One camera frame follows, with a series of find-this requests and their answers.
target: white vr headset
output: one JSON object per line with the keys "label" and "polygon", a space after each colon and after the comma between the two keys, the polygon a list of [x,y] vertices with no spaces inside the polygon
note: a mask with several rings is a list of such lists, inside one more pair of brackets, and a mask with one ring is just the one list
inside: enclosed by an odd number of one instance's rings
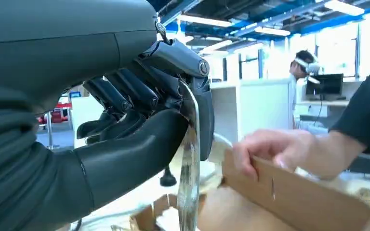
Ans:
{"label": "white vr headset", "polygon": [[318,62],[318,58],[310,53],[311,56],[313,56],[314,62],[312,63],[306,63],[304,60],[295,58],[294,60],[302,67],[305,68],[305,72],[307,74],[318,74],[318,71],[320,70],[320,64]]}

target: computer monitor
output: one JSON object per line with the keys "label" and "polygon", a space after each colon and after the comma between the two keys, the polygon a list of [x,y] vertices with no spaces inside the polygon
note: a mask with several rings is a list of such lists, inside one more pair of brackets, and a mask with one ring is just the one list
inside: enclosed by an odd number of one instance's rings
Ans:
{"label": "computer monitor", "polygon": [[343,91],[344,74],[312,76],[320,83],[307,81],[305,94],[309,95],[341,95]]}

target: black cable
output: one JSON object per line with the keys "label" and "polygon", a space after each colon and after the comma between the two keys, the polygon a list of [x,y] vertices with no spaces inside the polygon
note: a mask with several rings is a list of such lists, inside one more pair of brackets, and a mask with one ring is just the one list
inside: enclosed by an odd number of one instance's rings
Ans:
{"label": "black cable", "polygon": [[316,120],[314,121],[314,124],[313,126],[316,125],[316,122],[320,119],[320,115],[321,115],[321,110],[323,108],[323,94],[320,94],[320,111],[318,112],[318,115],[317,115],[317,118]]}

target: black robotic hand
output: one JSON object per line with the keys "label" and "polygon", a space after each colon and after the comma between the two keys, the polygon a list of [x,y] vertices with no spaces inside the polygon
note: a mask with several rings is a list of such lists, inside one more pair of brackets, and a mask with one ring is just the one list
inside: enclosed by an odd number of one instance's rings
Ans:
{"label": "black robotic hand", "polygon": [[[0,0],[0,231],[56,230],[162,171],[188,127],[173,106],[181,100],[172,88],[179,78],[199,103],[201,160],[208,157],[209,66],[177,41],[156,42],[163,30],[155,15],[145,0]],[[157,98],[127,87],[123,67]],[[35,141],[36,115],[81,82],[107,122],[79,132],[91,145],[54,154]],[[126,133],[122,117],[137,121]]]}

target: cardboard box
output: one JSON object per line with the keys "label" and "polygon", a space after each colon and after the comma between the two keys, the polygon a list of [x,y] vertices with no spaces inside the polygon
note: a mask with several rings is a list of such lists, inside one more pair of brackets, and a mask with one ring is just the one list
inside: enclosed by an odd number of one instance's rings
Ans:
{"label": "cardboard box", "polygon": [[[199,200],[201,231],[370,231],[370,206],[357,198],[253,159],[259,181],[241,175],[230,151],[224,180]],[[163,196],[132,216],[138,230],[156,231],[155,218],[176,196]]]}

